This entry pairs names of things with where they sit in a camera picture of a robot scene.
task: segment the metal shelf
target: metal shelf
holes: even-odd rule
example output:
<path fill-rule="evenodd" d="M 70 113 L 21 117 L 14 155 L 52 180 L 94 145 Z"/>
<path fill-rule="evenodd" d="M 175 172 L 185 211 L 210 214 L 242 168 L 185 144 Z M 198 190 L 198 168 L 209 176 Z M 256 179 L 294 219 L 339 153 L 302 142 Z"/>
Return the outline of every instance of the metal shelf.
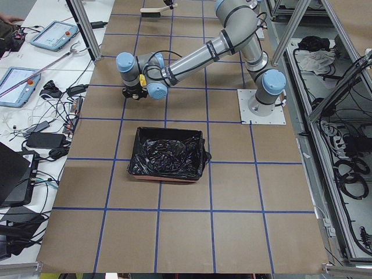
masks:
<path fill-rule="evenodd" d="M 267 6 L 270 9 L 271 18 L 275 18 L 276 16 L 286 15 L 290 16 L 293 14 L 295 9 L 295 4 L 297 1 L 293 0 L 266 0 Z M 305 12 L 305 15 L 308 16 L 327 16 L 326 10 L 323 9 L 311 9 L 308 8 Z"/>
<path fill-rule="evenodd" d="M 324 98 L 328 96 L 330 93 L 332 93 L 331 88 L 327 88 L 324 84 L 324 82 L 321 80 L 320 77 L 315 76 L 311 72 L 306 72 L 302 71 L 299 73 L 298 68 L 296 66 L 296 60 L 294 59 L 293 52 L 294 49 L 297 48 L 298 43 L 300 42 L 300 39 L 292 39 L 290 40 L 290 43 L 287 46 L 287 54 L 288 54 L 288 60 L 290 67 L 293 72 L 293 77 L 296 82 L 299 95 L 301 98 L 302 105 L 305 110 L 305 115 L 306 117 L 311 114 L 312 112 L 312 107 L 309 99 L 311 100 L 312 98 Z M 296 56 L 297 61 L 301 61 L 303 56 L 306 54 L 306 51 L 299 52 Z M 342 74 L 348 66 L 351 64 L 351 61 L 343 61 L 343 60 L 336 60 L 335 62 L 335 67 L 337 69 L 336 74 L 340 75 Z M 305 86 L 310 91 L 313 93 L 313 96 L 308 96 L 304 84 L 302 82 L 301 76 L 305 80 Z M 366 119 L 362 117 L 356 117 L 356 116 L 350 116 L 350 121 L 353 121 L 354 123 L 365 123 Z M 339 193 L 338 187 L 334 181 L 334 172 L 332 169 L 332 163 L 331 163 L 331 158 L 327 149 L 327 146 L 321 137 L 319 127 L 317 125 L 317 122 L 311 123 L 308 122 L 308 126 L 312 132 L 314 143 L 316 146 L 316 151 L 318 154 L 318 157 L 321 162 L 321 167 L 324 172 L 325 179 L 327 180 L 327 185 L 330 190 L 330 194 L 332 197 L 332 201 L 335 207 L 335 211 L 337 213 L 337 221 L 340 224 L 341 230 L 342 230 L 342 236 L 344 239 L 344 242 L 346 244 L 347 250 L 346 252 L 348 253 L 348 259 L 350 261 L 367 261 L 367 262 L 372 262 L 372 257 L 369 256 L 368 254 L 364 253 L 355 243 L 353 240 L 353 234 L 351 229 L 349 228 L 349 222 L 348 222 L 348 217 L 345 213 L 344 207 L 343 207 L 343 202 L 348 203 L 346 206 L 348 209 L 348 212 L 350 214 L 350 217 L 352 219 L 355 219 L 356 221 L 353 223 L 353 231 L 354 234 L 358 237 L 359 236 L 359 230 L 358 228 L 360 226 L 364 226 L 367 230 L 367 232 L 371 233 L 372 231 L 372 219 L 370 218 L 370 212 L 372 212 L 372 195 L 369 195 L 367 198 L 361 200 L 361 201 L 356 201 L 353 200 L 344 194 Z M 363 158 L 370 166 L 372 166 L 372 156 L 366 156 Z M 371 180 L 371 175 L 369 174 L 368 176 L 363 176 L 364 178 Z"/>

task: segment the electronic device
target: electronic device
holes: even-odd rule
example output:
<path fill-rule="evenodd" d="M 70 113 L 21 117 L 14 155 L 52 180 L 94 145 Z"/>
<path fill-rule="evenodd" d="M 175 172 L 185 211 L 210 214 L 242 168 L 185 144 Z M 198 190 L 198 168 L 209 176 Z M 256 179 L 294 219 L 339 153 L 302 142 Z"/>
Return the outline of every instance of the electronic device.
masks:
<path fill-rule="evenodd" d="M 31 202 L 35 186 L 34 181 L 31 179 L 36 178 L 36 172 L 39 165 L 39 161 L 37 160 L 38 153 L 35 151 L 21 151 L 17 153 L 28 160 L 28 169 L 19 180 L 19 185 L 16 186 L 5 201 L 0 204 L 0 208 L 23 206 Z"/>
<path fill-rule="evenodd" d="M 66 136 L 52 133 L 32 133 L 26 145 L 31 148 L 53 149 L 63 146 Z"/>
<path fill-rule="evenodd" d="M 24 28 L 19 25 L 11 26 L 2 22 L 1 24 L 2 38 L 0 40 L 0 56 L 6 51 L 17 52 L 24 43 L 27 33 L 24 32 Z"/>
<path fill-rule="evenodd" d="M 5 221 L 0 224 L 0 235 L 6 237 L 6 256 L 19 255 L 24 248 L 34 245 L 31 241 L 40 224 L 45 221 L 42 215 L 36 215 L 31 220 L 24 222 Z"/>
<path fill-rule="evenodd" d="M 50 51 L 58 51 L 76 35 L 77 30 L 75 25 L 55 20 L 35 36 L 30 44 Z"/>
<path fill-rule="evenodd" d="M 10 254 L 8 253 L 6 246 L 6 236 L 0 235 L 0 260 L 4 260 L 7 257 L 10 257 Z"/>
<path fill-rule="evenodd" d="M 25 80 L 35 73 L 37 69 L 20 68 L 20 67 L 10 67 L 4 74 L 3 78 L 0 80 L 0 95 L 8 90 L 10 87 Z M 37 83 L 40 81 L 40 74 L 29 79 L 24 84 L 11 90 L 4 96 L 0 97 L 0 106 L 8 106 L 11 108 L 20 108 L 23 106 L 31 94 L 36 88 Z"/>
<path fill-rule="evenodd" d="M 62 96 L 62 91 L 55 85 L 53 80 L 49 80 L 40 91 L 39 96 L 43 99 L 56 98 L 59 99 Z"/>
<path fill-rule="evenodd" d="M 0 204 L 22 181 L 30 162 L 0 142 Z"/>
<path fill-rule="evenodd" d="M 50 127 L 49 123 L 46 120 L 44 120 L 43 122 L 27 129 L 26 132 L 23 133 L 23 136 L 25 138 L 27 138 L 31 133 L 40 132 L 40 131 L 45 130 L 46 128 L 49 128 L 49 127 Z"/>

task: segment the black trash bag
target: black trash bag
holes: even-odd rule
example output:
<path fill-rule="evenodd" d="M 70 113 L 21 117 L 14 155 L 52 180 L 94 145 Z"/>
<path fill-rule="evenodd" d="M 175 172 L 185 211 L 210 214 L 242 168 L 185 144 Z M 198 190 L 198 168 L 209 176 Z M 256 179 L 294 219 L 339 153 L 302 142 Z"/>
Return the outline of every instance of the black trash bag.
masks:
<path fill-rule="evenodd" d="M 298 43 L 299 49 L 304 49 L 306 51 L 330 51 L 330 40 L 327 38 L 320 38 L 317 36 L 307 36 Z"/>
<path fill-rule="evenodd" d="M 211 159 L 204 143 L 201 131 L 138 127 L 128 172 L 197 181 Z"/>

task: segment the tablet screen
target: tablet screen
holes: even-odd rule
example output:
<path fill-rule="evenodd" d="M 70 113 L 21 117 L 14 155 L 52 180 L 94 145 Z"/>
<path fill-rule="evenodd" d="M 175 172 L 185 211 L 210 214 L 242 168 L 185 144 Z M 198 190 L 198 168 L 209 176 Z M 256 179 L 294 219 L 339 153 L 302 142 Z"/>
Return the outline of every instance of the tablet screen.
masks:
<path fill-rule="evenodd" d="M 58 41 L 65 36 L 66 32 L 71 29 L 71 26 L 63 23 L 54 23 L 50 28 L 43 31 L 41 36 L 37 37 L 34 42 L 45 45 L 46 47 L 54 47 Z"/>
<path fill-rule="evenodd" d="M 0 84 L 0 94 L 17 84 L 18 82 L 30 77 L 35 71 L 33 70 L 24 70 L 24 69 L 12 69 L 6 78 L 3 80 L 3 83 Z M 11 90 L 11 92 L 0 97 L 0 102 L 15 103 L 19 99 L 24 90 L 24 87 L 27 83 L 24 83 L 17 88 Z"/>

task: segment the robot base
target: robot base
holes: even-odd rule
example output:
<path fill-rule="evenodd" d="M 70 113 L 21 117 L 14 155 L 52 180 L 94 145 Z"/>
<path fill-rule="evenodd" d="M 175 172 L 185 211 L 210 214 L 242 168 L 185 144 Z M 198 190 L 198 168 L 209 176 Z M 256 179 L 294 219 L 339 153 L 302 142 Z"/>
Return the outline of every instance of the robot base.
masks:
<path fill-rule="evenodd" d="M 286 125 L 283 108 L 281 106 L 274 107 L 273 112 L 268 116 L 258 116 L 251 112 L 248 108 L 248 102 L 252 96 L 256 94 L 256 90 L 238 90 L 240 118 L 242 124 L 264 124 L 264 125 Z"/>

